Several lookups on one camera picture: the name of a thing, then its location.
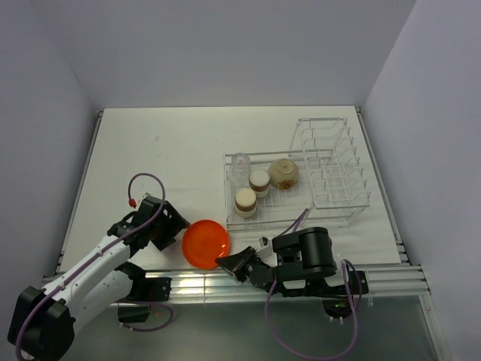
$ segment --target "wire rack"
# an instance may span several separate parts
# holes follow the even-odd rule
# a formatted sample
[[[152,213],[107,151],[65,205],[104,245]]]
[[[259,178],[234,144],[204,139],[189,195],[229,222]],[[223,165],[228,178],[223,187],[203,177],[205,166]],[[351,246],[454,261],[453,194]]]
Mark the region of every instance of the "wire rack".
[[[248,187],[248,180],[230,178],[231,159],[226,154],[225,209],[226,224],[231,231],[280,228],[292,223],[309,208],[307,221],[322,220],[324,226],[348,226],[370,204],[371,192],[363,178],[356,147],[347,119],[300,119],[292,137],[291,150],[283,152],[248,153],[251,171],[268,170],[279,158],[289,158],[299,169],[299,181],[290,190],[270,187],[269,194],[257,201],[257,212],[251,218],[234,212],[235,193]],[[296,137],[301,150],[292,150]]]

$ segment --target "orange plate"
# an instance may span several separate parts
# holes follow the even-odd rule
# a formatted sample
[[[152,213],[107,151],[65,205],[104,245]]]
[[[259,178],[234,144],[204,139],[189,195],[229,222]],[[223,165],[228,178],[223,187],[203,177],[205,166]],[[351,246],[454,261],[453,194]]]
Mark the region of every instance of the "orange plate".
[[[227,231],[213,220],[192,224],[182,238],[182,252],[196,268],[216,268],[216,258],[228,255],[231,243]]]

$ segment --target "ceramic jar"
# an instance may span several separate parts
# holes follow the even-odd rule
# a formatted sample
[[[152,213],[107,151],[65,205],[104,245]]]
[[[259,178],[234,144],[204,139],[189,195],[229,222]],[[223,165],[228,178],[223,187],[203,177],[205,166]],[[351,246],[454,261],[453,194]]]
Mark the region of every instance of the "ceramic jar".
[[[299,180],[299,169],[290,159],[275,160],[269,167],[271,184],[280,190],[290,190]]]

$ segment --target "gray wall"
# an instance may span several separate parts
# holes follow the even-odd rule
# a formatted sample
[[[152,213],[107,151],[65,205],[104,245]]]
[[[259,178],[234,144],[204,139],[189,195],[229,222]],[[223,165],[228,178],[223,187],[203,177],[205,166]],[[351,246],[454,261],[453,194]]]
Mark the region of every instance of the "gray wall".
[[[479,359],[481,2],[418,0],[365,105],[401,235],[457,359]]]
[[[32,2],[95,105],[361,105],[414,0]]]
[[[15,301],[56,264],[95,117],[27,0],[0,2],[0,65],[0,359],[10,360]]]

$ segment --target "white tabletop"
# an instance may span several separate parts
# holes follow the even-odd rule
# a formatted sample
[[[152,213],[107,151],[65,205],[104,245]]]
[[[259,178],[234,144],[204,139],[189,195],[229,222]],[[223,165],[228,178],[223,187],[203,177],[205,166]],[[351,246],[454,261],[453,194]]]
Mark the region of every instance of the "white tabletop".
[[[329,228],[335,253],[358,265],[399,263],[395,237],[354,107],[139,108],[106,109],[89,161],[61,272],[88,254],[110,226],[132,209],[127,184],[138,172],[159,176],[168,201],[191,223],[225,225],[223,155],[289,150],[296,121],[345,117],[371,191],[371,206],[351,226]],[[155,181],[139,178],[136,199],[160,197]],[[267,236],[276,232],[266,232]],[[149,245],[132,262],[145,269],[191,268],[178,242],[159,252]],[[231,253],[259,245],[257,236],[231,238]]]

